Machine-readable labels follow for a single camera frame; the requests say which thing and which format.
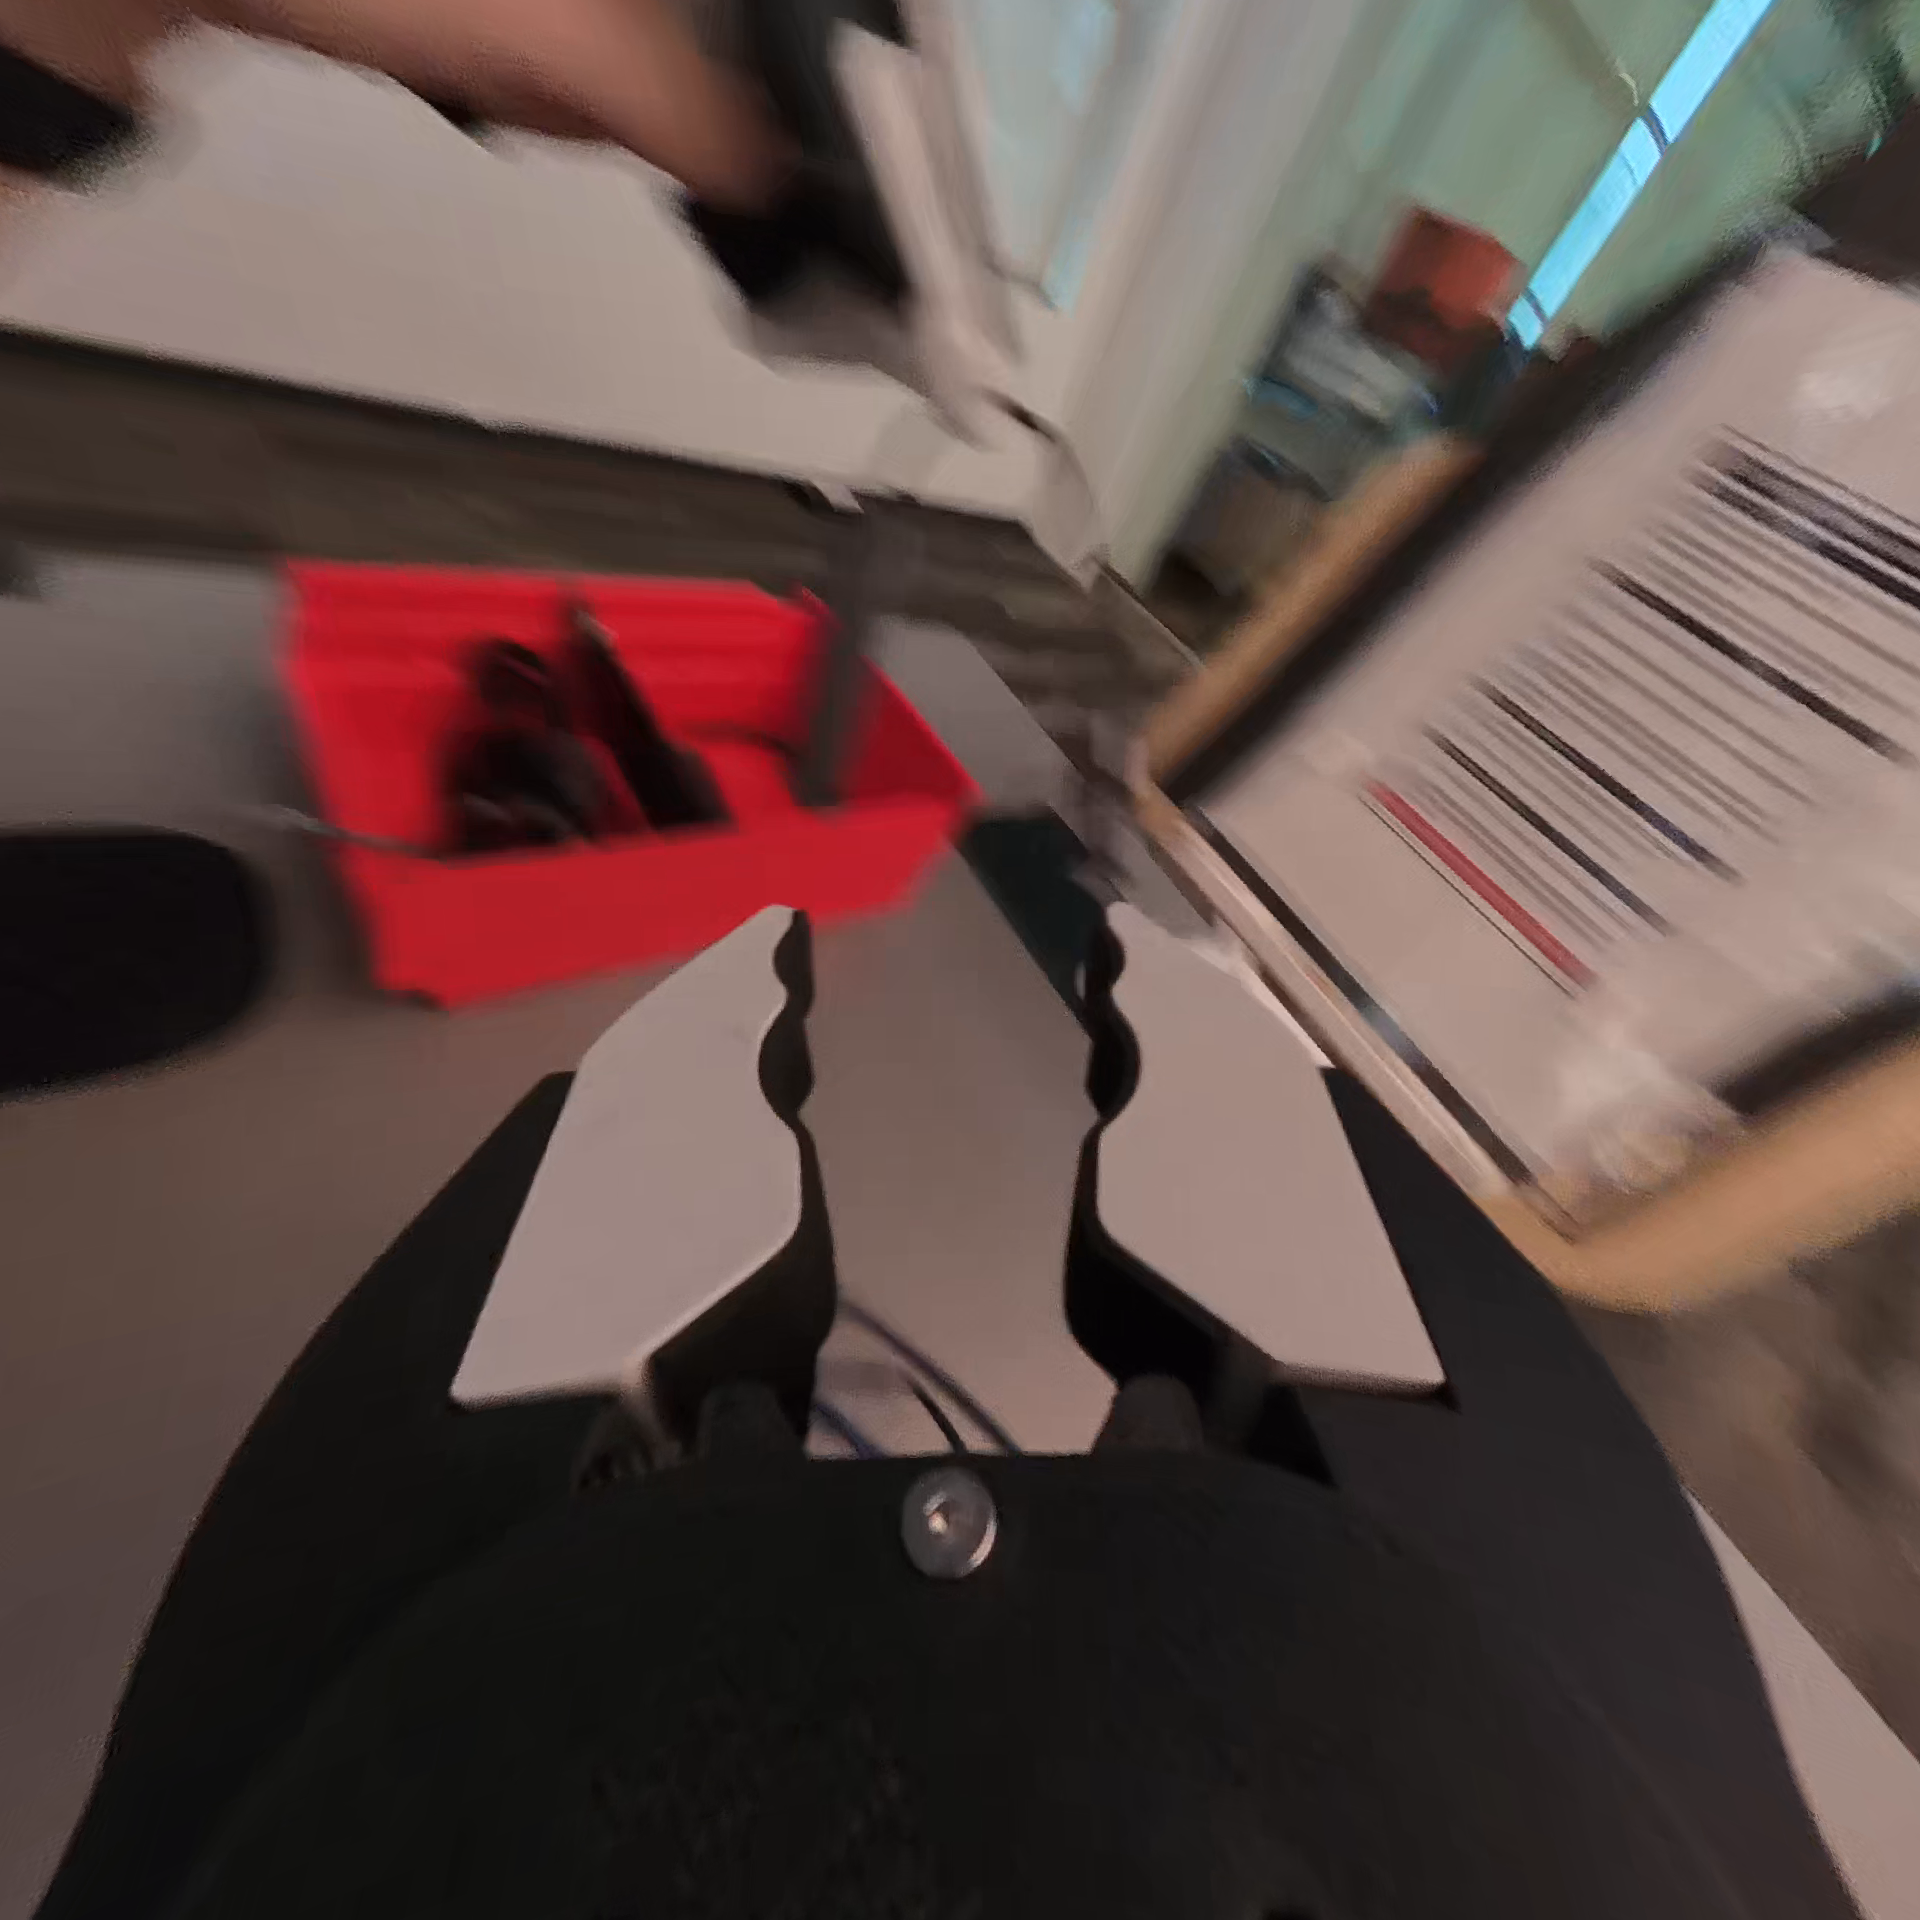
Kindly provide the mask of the red plastic bin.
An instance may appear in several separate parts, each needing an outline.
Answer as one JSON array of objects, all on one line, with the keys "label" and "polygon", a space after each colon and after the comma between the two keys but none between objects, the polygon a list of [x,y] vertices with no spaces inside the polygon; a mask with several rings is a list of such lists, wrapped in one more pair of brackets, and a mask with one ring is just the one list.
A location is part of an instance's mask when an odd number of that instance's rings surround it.
[{"label": "red plastic bin", "polygon": [[[384,992],[444,1007],[675,961],[768,904],[887,911],[969,825],[981,792],[877,667],[844,798],[807,808],[789,774],[820,600],[741,580],[485,566],[290,563],[280,681],[328,864]],[[472,659],[514,639],[560,673],[567,611],[608,633],[664,731],[712,768],[735,823],[620,821],[585,845],[463,852],[451,774],[479,735]]]}]

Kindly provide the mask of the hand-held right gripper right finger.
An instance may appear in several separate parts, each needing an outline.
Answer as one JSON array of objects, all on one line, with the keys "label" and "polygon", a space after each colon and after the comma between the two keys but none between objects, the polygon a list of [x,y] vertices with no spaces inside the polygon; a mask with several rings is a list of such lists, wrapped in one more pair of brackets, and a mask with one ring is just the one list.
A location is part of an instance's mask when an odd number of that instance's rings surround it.
[{"label": "hand-held right gripper right finger", "polygon": [[1127,902],[1105,911],[1084,992],[1093,1125],[1064,1269],[1082,1350],[1111,1381],[1175,1375],[1201,1400],[1442,1391],[1314,1046]]}]

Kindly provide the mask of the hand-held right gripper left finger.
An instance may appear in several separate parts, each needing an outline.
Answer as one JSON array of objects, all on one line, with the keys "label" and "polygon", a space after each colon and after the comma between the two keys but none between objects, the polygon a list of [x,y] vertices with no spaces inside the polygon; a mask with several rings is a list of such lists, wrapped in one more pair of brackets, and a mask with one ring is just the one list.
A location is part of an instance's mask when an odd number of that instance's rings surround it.
[{"label": "hand-held right gripper left finger", "polygon": [[812,1404],[834,1316],[804,1125],[812,926],[767,908],[664,976],[567,1085],[451,1383],[703,1406],[756,1381]]}]

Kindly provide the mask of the dark green desk mat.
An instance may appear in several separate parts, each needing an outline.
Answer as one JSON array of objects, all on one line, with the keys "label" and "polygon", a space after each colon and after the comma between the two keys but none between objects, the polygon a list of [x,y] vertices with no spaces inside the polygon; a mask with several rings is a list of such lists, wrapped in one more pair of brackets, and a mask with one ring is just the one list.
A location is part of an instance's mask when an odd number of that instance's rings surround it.
[{"label": "dark green desk mat", "polygon": [[1075,1016],[1087,1016],[1088,961],[1107,935],[1090,891],[1088,845],[1051,807],[981,813],[957,852]]}]

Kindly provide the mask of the wooden-edged sign stand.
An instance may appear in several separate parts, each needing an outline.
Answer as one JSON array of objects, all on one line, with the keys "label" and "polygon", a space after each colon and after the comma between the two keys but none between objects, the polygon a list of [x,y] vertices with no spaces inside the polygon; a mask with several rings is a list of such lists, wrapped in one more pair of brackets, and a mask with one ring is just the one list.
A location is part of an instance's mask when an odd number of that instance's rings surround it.
[{"label": "wooden-edged sign stand", "polygon": [[1383,469],[1155,713],[1188,893],[1544,1276],[1916,1206],[1916,281],[1765,247]]}]

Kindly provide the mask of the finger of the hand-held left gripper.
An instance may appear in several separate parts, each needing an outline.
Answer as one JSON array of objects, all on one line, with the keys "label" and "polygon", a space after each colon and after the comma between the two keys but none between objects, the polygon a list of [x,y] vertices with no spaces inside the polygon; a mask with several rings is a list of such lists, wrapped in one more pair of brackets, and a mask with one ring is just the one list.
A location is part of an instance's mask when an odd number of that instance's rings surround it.
[{"label": "finger of the hand-held left gripper", "polygon": [[847,494],[963,509],[963,483],[1007,483],[1011,515],[1061,568],[1103,572],[1097,484],[1067,432],[1019,392],[1017,350],[960,301],[794,292],[753,307],[743,343],[776,371],[853,375],[880,396]]}]

